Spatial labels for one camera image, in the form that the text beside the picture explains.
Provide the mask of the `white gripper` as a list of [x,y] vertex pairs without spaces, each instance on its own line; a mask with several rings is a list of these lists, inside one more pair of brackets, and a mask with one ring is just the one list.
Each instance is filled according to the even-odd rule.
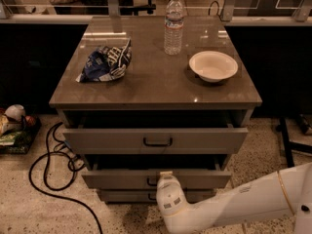
[[182,187],[172,171],[160,172],[156,201],[162,216],[177,215],[187,208]]

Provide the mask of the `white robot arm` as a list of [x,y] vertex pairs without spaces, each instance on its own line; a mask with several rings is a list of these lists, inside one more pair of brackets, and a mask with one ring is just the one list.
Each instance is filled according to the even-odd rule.
[[156,200],[171,234],[294,216],[294,234],[312,232],[312,164],[283,169],[190,204],[177,178],[162,172]]

